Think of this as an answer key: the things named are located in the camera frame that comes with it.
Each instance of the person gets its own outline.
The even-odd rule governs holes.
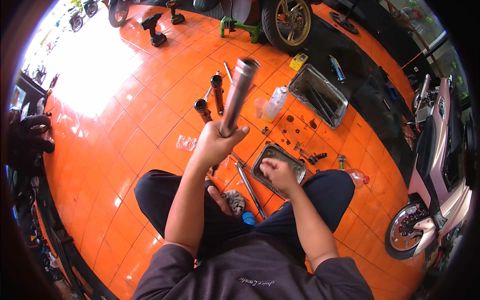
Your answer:
[[[219,121],[208,122],[183,176],[151,170],[138,180],[138,205],[165,241],[132,299],[373,299],[332,235],[355,188],[347,173],[319,172],[300,186],[288,163],[263,159],[261,171],[290,201],[255,226],[224,213],[218,191],[204,187],[210,166],[249,130],[222,138]]]

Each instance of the drip tray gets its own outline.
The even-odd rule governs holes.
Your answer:
[[[288,91],[317,114],[332,129],[345,116],[348,101],[316,68],[307,63],[288,84]]]
[[[295,176],[297,177],[298,184],[302,182],[302,180],[305,178],[305,175],[307,174],[307,167],[305,166],[305,164],[288,154],[285,150],[282,149],[282,147],[277,144],[266,144],[258,155],[255,162],[253,163],[250,173],[252,177],[255,178],[257,181],[259,181],[264,186],[281,196],[288,197],[287,195],[277,190],[273,186],[272,182],[264,176],[262,171],[260,171],[260,164],[262,163],[262,160],[264,158],[278,158],[282,161],[288,162],[292,167]]]

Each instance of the oil stain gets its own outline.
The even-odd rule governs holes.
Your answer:
[[[308,122],[308,123],[310,124],[310,127],[312,127],[313,129],[317,128],[317,124],[315,123],[315,119],[310,120],[310,122]]]

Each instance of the foot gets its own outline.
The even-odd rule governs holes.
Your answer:
[[[208,176],[205,176],[205,181],[207,180],[210,180],[210,177]],[[227,202],[225,201],[225,199],[223,199],[223,197],[220,195],[220,192],[218,191],[218,189],[216,188],[216,186],[214,185],[210,185],[208,188],[207,188],[207,191],[208,193],[210,194],[210,196],[213,198],[213,200],[215,200],[215,202],[220,206],[220,208],[222,209],[222,211],[229,215],[229,216],[232,216],[232,211],[230,210],[230,207],[228,206]]]

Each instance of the cordless drill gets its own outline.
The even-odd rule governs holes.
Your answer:
[[[177,0],[167,1],[166,5],[167,8],[170,8],[170,11],[172,13],[172,17],[170,18],[172,24],[176,25],[185,21],[185,17],[183,16],[183,14],[175,13],[175,10],[177,8]]]
[[[167,37],[165,36],[165,34],[155,31],[156,23],[161,16],[162,13],[157,12],[156,14],[152,14],[140,23],[140,27],[143,30],[150,31],[150,42],[152,42],[152,45],[154,47],[160,47],[160,45],[167,41]]]

